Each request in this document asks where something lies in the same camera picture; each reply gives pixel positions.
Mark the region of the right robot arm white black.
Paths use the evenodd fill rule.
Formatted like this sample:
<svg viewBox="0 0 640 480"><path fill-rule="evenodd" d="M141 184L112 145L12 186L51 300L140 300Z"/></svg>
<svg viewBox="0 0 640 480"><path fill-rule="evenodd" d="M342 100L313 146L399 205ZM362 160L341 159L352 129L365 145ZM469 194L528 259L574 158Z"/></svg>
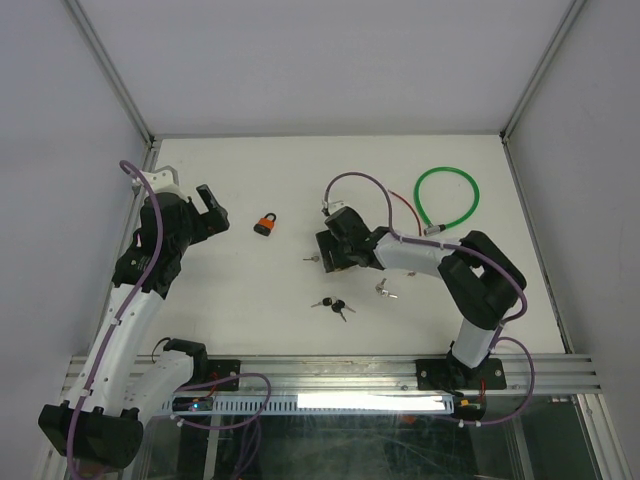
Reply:
<svg viewBox="0 0 640 480"><path fill-rule="evenodd" d="M517 304L527 307L524 275L483 232L471 231L457 242L406 236L391 227L368 228L351 207L325 219L315 234L328 273L351 267L405 270L444 282L463 321L447 363L448 378L469 387L483 374L485 358Z"/></svg>

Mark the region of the red cable padlock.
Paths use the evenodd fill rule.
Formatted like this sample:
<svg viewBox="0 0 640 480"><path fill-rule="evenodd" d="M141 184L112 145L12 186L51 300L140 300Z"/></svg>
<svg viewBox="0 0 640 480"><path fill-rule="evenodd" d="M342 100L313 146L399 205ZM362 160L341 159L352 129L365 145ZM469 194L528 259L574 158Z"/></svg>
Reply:
<svg viewBox="0 0 640 480"><path fill-rule="evenodd" d="M419 216L418 212L416 211L415 207L404 196L400 195L399 193L397 193L397 192L395 192L395 191L393 191L391 189L388 189L387 191L388 191L389 195L393 196L394 199L397 199L397 200L401 201L402 204L404 204L410 210L410 212L413 215L413 218L414 218L414 220L416 222L416 225L417 225L417 232L418 232L417 236L418 237L423 237L423 233L424 232L423 232L422 222L421 222L420 216Z"/></svg>

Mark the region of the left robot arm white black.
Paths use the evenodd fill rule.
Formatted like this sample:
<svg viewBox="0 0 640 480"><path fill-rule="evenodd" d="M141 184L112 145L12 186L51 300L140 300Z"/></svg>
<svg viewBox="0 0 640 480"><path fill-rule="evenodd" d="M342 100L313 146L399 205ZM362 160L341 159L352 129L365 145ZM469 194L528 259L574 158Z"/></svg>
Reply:
<svg viewBox="0 0 640 480"><path fill-rule="evenodd" d="M40 429L68 459L126 468L161 405L178 388L198 388L208 380L205 345L181 339L170 340L140 379L130 379L187 249L229 228L228 213L209 187L196 191L205 212L177 186L160 187L145 198L140 225L116 263L107 313L85 365L62 402L40 413Z"/></svg>

